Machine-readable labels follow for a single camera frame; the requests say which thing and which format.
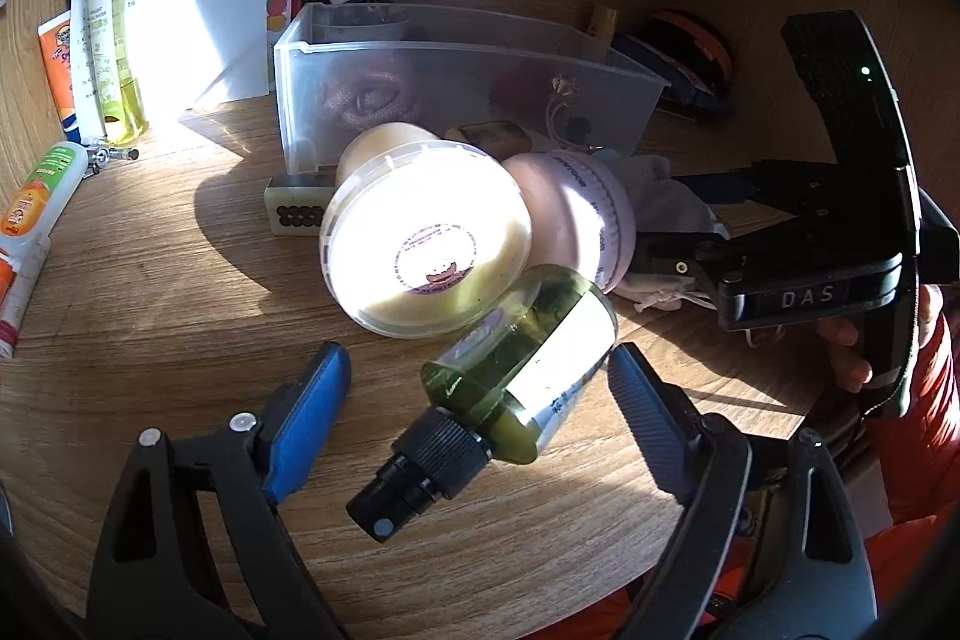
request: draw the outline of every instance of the finger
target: finger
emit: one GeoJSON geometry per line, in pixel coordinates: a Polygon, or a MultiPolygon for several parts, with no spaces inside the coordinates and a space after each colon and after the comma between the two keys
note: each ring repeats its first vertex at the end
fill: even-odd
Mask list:
{"type": "Polygon", "coordinates": [[[937,319],[944,309],[944,295],[939,286],[920,286],[920,306],[917,316],[917,338],[920,347],[930,342],[937,329],[937,319]]]}
{"type": "Polygon", "coordinates": [[[840,345],[829,346],[830,365],[841,389],[856,393],[861,386],[869,383],[874,372],[866,360],[861,359],[850,348],[840,345]]]}
{"type": "Polygon", "coordinates": [[[822,317],[817,321],[817,333],[834,345],[853,347],[859,336],[856,326],[845,317],[822,317]]]}

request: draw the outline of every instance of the yellow-green spray bottle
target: yellow-green spray bottle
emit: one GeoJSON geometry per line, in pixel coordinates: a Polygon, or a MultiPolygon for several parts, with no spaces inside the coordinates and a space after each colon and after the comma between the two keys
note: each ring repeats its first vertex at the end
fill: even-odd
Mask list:
{"type": "Polygon", "coordinates": [[[565,421],[616,341],[616,315],[589,280],[533,266],[448,351],[421,368],[432,407],[347,513],[385,542],[491,458],[529,464],[565,421]]]}
{"type": "Polygon", "coordinates": [[[107,139],[114,145],[131,143],[147,127],[127,59],[126,9],[127,0],[88,0],[97,100],[107,139]]]}

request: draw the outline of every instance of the storage box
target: storage box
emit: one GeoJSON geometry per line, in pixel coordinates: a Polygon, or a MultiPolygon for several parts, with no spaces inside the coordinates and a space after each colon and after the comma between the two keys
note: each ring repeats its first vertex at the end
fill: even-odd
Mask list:
{"type": "Polygon", "coordinates": [[[274,58],[290,175],[335,164],[381,122],[414,122],[442,136],[507,119],[547,136],[556,77],[576,89],[556,117],[560,135],[629,155],[666,84],[565,25],[414,4],[306,5],[274,58]]]}

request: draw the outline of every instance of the wooden tabletop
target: wooden tabletop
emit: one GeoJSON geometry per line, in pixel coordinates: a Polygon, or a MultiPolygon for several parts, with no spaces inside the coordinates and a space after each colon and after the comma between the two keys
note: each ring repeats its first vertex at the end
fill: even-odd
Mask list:
{"type": "MultiPolygon", "coordinates": [[[[655,119],[645,143],[681,170],[703,170],[725,165],[718,138],[655,119]]],[[[325,290],[317,241],[270,233],[262,194],[283,166],[272,97],[189,116],[139,146],[139,162],[80,185],[54,229],[16,357],[0,363],[0,477],[16,536],[69,608],[83,611],[100,525],[138,432],[185,437],[259,410],[326,339],[349,349],[352,391],[281,515],[357,640],[512,640],[656,562],[678,506],[654,487],[603,372],[539,461],[491,463],[389,544],[371,541],[344,504],[424,408],[419,366],[450,338],[365,332],[325,290]]],[[[791,434],[826,371],[803,328],[751,350],[709,311],[640,316],[616,305],[621,338],[701,410],[747,432],[791,434]]],[[[227,595],[250,616],[222,520],[203,507],[227,595]]]]}

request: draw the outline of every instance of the white paper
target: white paper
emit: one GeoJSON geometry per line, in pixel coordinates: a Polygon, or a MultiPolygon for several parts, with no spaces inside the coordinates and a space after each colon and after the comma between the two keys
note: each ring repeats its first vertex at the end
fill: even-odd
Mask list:
{"type": "Polygon", "coordinates": [[[93,87],[87,21],[86,0],[70,0],[70,82],[82,145],[92,145],[106,136],[97,106],[97,92],[93,87]]]}
{"type": "MultiPolygon", "coordinates": [[[[267,94],[264,0],[127,0],[125,25],[149,124],[176,121],[190,107],[267,94]]],[[[73,73],[74,85],[88,73],[73,73]]]]}

